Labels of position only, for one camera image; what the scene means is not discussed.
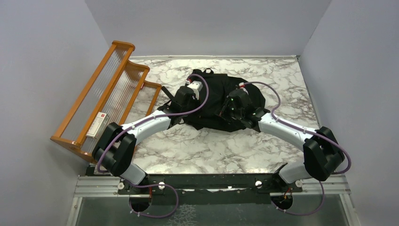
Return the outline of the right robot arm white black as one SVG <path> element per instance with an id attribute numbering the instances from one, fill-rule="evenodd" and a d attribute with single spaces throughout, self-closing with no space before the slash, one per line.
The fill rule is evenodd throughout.
<path id="1" fill-rule="evenodd" d="M 239 120 L 249 129 L 283 139 L 303 152 L 302 160 L 283 165 L 274 173 L 271 185 L 276 191 L 282 192 L 301 179 L 326 181 L 345 159 L 329 128 L 300 127 L 280 119 L 273 112 L 255 107 L 244 89 L 229 93 L 220 116 L 229 121 Z"/>

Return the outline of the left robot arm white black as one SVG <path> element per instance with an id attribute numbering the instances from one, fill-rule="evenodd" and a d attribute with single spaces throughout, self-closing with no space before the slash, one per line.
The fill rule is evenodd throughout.
<path id="1" fill-rule="evenodd" d="M 130 182 L 131 189 L 143 193 L 148 187 L 146 172 L 132 163 L 135 147 L 155 133 L 167 130 L 200 107 L 201 85 L 181 86 L 170 102 L 154 113 L 133 123 L 108 124 L 99 138 L 92 155 L 97 170 L 102 167 L 113 176 Z"/>

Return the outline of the black student backpack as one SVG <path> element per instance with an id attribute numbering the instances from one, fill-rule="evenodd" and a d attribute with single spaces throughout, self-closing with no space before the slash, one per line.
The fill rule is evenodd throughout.
<path id="1" fill-rule="evenodd" d="M 231 77 L 223 73 L 213 71 L 201 71 L 194 69 L 189 81 L 202 82 L 200 91 L 200 107 L 197 111 L 184 116 L 181 121 L 194 127 L 196 130 L 203 128 L 215 129 L 226 132 L 234 132 L 246 129 L 241 123 L 229 123 L 219 116 L 223 103 L 229 93 L 235 89 L 259 89 L 247 80 L 239 77 Z"/>

